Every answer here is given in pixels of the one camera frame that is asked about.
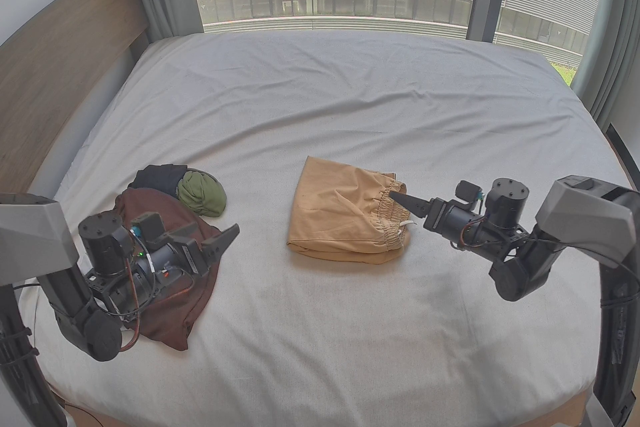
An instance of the black garment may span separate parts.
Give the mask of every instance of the black garment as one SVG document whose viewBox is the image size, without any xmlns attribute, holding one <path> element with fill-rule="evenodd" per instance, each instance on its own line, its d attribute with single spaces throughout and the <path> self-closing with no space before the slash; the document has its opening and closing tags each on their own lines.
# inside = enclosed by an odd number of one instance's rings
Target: black garment
<svg viewBox="0 0 640 427">
<path fill-rule="evenodd" d="M 174 164 L 149 165 L 136 173 L 136 178 L 129 184 L 129 188 L 155 189 L 178 199 L 176 189 L 186 172 L 187 166 Z"/>
</svg>

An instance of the rolled green garment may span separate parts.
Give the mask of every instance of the rolled green garment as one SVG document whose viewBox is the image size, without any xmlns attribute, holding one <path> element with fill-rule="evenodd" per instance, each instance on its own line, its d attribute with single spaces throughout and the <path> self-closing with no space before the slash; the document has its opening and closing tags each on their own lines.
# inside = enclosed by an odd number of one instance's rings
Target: rolled green garment
<svg viewBox="0 0 640 427">
<path fill-rule="evenodd" d="M 227 206 L 227 195 L 220 182 L 203 171 L 187 171 L 176 192 L 178 199 L 197 215 L 220 217 Z"/>
</svg>

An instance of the wooden bed frame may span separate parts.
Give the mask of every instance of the wooden bed frame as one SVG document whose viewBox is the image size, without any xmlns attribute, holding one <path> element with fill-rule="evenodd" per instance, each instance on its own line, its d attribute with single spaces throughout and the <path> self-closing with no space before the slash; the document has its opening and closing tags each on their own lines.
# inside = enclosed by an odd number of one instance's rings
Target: wooden bed frame
<svg viewBox="0 0 640 427">
<path fill-rule="evenodd" d="M 140 0 L 55 0 L 0 46 L 0 192 L 26 192 L 56 137 L 128 47 Z"/>
</svg>

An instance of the brown garment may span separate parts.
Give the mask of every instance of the brown garment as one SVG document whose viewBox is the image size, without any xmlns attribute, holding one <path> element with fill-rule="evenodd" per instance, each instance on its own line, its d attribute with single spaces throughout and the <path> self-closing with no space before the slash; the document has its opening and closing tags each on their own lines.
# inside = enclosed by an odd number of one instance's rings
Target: brown garment
<svg viewBox="0 0 640 427">
<path fill-rule="evenodd" d="M 287 246 L 324 260 L 380 264 L 409 243 L 409 211 L 389 197 L 406 193 L 394 173 L 308 157 L 291 209 Z"/>
<path fill-rule="evenodd" d="M 178 199 L 155 189 L 125 190 L 116 198 L 115 211 L 122 217 L 128 229 L 131 228 L 131 221 L 145 212 L 158 212 L 167 231 L 196 221 L 198 229 L 189 236 L 196 239 L 198 244 L 220 233 L 220 230 L 205 223 Z M 209 273 L 204 277 L 194 277 L 193 288 L 183 294 L 170 297 L 191 285 L 189 277 L 183 276 L 168 286 L 142 311 L 140 334 L 173 349 L 186 351 L 187 336 L 213 292 L 218 266 L 219 264 L 211 266 Z"/>
</svg>

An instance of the mattress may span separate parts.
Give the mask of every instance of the mattress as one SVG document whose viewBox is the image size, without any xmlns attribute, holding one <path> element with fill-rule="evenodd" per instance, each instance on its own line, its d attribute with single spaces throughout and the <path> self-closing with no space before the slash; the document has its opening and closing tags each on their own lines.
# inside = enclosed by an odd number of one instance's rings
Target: mattress
<svg viewBox="0 0 640 427">
<path fill-rule="evenodd" d="M 167 162 L 225 187 L 220 229 L 241 235 L 174 351 L 141 338 L 110 362 L 68 343 L 46 297 L 20 307 L 46 379 L 66 399 L 135 426 L 508 426 L 592 383 L 598 266 L 573 249 L 548 282 L 502 300 L 490 264 L 411 227 L 382 265 L 285 246 L 308 155 L 395 172 L 408 193 L 460 180 L 525 183 L 521 223 L 557 178 L 627 179 L 604 136 L 538 54 L 359 31 L 198 34 L 151 45 L 77 154 L 56 199 L 77 237 L 137 169 Z"/>
</svg>

